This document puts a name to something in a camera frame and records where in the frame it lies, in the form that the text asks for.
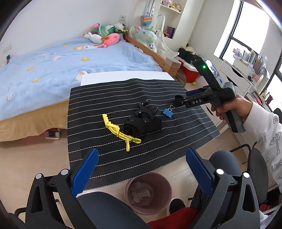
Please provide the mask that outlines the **person's right hand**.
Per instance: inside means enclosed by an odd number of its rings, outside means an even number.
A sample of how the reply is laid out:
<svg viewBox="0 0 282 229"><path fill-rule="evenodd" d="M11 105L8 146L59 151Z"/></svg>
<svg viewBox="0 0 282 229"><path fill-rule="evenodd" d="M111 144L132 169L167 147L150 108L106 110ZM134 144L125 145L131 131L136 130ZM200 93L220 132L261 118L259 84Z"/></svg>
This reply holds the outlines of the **person's right hand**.
<svg viewBox="0 0 282 229"><path fill-rule="evenodd" d="M244 123L252 109L252 102L248 101L241 95L237 95L236 98L232 101L223 103L218 108L211 106L211 111L216 112L216 116L227 124L226 120L222 116L223 113L226 113L229 110L235 110L236 113L241 117L242 122Z"/></svg>

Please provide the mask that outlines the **right forearm white sleeve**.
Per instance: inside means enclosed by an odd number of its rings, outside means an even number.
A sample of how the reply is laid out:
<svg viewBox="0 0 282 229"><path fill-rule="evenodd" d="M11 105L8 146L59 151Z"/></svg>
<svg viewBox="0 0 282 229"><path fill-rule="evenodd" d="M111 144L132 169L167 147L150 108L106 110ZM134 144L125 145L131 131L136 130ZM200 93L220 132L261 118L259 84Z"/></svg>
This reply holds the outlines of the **right forearm white sleeve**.
<svg viewBox="0 0 282 229"><path fill-rule="evenodd" d="M243 123L244 129L255 137L273 180L281 189L281 132L282 126L275 113L266 111L256 103Z"/></svg>

